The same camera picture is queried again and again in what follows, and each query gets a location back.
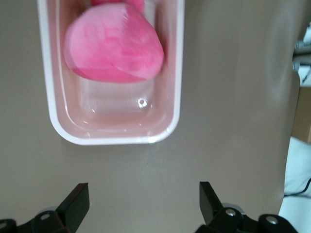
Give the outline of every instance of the gray table surface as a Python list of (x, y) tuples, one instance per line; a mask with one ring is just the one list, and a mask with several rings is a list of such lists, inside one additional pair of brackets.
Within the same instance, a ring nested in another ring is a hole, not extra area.
[(50, 123), (35, 0), (0, 1), (0, 219), (22, 224), (89, 182), (78, 232), (194, 232), (199, 182), (277, 214), (308, 1), (186, 3), (179, 124), (154, 145), (78, 146)]

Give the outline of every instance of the pink stuffed object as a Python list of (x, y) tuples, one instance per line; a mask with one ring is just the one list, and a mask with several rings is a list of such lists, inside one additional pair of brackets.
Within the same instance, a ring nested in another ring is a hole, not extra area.
[(144, 13), (144, 8), (145, 8), (144, 0), (91, 0), (91, 2), (93, 6), (103, 4), (103, 3), (125, 2), (125, 3), (135, 6), (136, 9), (142, 14)]
[(154, 78), (164, 52), (156, 31), (134, 6), (107, 3), (88, 9), (70, 25), (64, 56), (81, 77), (132, 83)]

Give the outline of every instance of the pink fabric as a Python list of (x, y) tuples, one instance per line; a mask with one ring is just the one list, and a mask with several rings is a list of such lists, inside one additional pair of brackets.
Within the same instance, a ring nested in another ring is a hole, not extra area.
[(130, 83), (154, 78), (164, 52), (154, 28), (135, 7), (107, 3), (71, 24), (64, 56), (68, 67), (84, 78)]
[(96, 6), (103, 3), (116, 3), (116, 2), (125, 2), (136, 7), (139, 12), (144, 13), (145, 3), (144, 0), (91, 0), (92, 5)]

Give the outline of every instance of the plastic container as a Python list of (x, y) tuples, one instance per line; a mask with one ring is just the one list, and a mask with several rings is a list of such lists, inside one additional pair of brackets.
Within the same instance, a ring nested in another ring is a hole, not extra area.
[(46, 91), (51, 122), (79, 145), (154, 143), (168, 137), (179, 120), (184, 0), (146, 0), (145, 17), (165, 52), (159, 75), (119, 84), (86, 80), (63, 58), (67, 27), (86, 9), (82, 0), (37, 0)]

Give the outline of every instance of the rectangular tray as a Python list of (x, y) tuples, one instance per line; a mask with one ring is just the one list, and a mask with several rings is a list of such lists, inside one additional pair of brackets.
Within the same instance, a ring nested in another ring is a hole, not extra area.
[(79, 145), (154, 143), (179, 120), (185, 0), (146, 0), (165, 59), (161, 72), (140, 83), (102, 83), (66, 65), (67, 27), (83, 12), (81, 0), (37, 0), (46, 91), (52, 125)]

